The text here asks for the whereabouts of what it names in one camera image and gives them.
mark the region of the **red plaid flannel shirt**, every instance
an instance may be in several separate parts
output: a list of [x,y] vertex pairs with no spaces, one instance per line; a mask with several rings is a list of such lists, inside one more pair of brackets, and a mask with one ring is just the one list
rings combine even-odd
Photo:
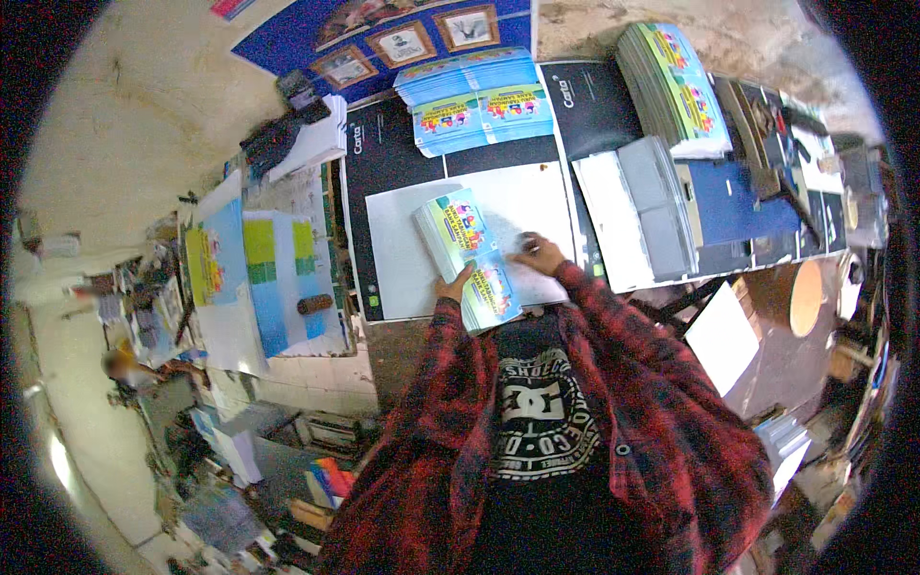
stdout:
[[[721,573],[772,500],[760,440],[726,408],[693,353],[571,262],[556,307],[581,391],[610,448],[610,491],[644,518],[648,573]],[[492,337],[457,302],[434,311],[419,371],[335,518],[316,573],[462,573],[487,497],[497,429]]]

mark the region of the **carta logo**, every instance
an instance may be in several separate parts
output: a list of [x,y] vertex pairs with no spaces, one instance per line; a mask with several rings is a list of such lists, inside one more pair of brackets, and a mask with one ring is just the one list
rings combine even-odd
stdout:
[[358,155],[364,151],[364,128],[362,126],[354,126],[353,135],[354,135],[354,154]]
[[575,108],[575,101],[572,99],[572,90],[569,87],[569,82],[560,80],[557,75],[553,75],[553,81],[559,83],[559,90],[562,91],[562,104],[566,108]]

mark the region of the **stack of booklets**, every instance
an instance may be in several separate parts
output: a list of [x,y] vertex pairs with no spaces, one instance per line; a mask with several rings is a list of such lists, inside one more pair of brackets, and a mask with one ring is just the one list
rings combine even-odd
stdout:
[[348,149],[345,133],[348,102],[338,94],[324,96],[323,102],[329,108],[329,115],[300,129],[288,155],[269,170],[269,181],[283,178],[302,167],[319,166],[345,155]]
[[799,470],[805,452],[811,445],[808,430],[790,415],[770,418],[757,427],[754,433],[764,442],[766,454],[773,468],[774,505],[783,489]]
[[495,48],[406,68],[399,72],[393,88],[412,108],[476,90],[536,82],[530,52]]
[[553,133],[541,84],[478,90],[412,109],[415,145],[426,157]]
[[629,26],[615,57],[644,133],[659,135],[677,158],[718,159],[731,151],[706,72],[676,26]]
[[674,162],[661,138],[572,162],[611,289],[697,273],[696,244]]
[[486,227],[472,190],[428,201],[413,217],[445,282],[453,282],[473,262],[473,276],[464,286],[460,303],[467,330],[492,328],[522,313],[498,243]]

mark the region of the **picture frame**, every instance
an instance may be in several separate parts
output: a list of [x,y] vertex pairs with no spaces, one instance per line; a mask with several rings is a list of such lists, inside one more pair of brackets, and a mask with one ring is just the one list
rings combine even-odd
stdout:
[[421,20],[412,20],[384,30],[368,36],[364,41],[391,70],[438,55]]
[[470,6],[432,17],[450,52],[501,43],[495,5]]
[[323,56],[311,63],[310,69],[337,90],[380,73],[354,44]]

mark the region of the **black graphic t-shirt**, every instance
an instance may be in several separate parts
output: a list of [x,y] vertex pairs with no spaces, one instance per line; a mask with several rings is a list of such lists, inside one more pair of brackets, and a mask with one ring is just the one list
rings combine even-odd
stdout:
[[496,335],[499,436],[467,573],[633,573],[629,519],[554,315]]

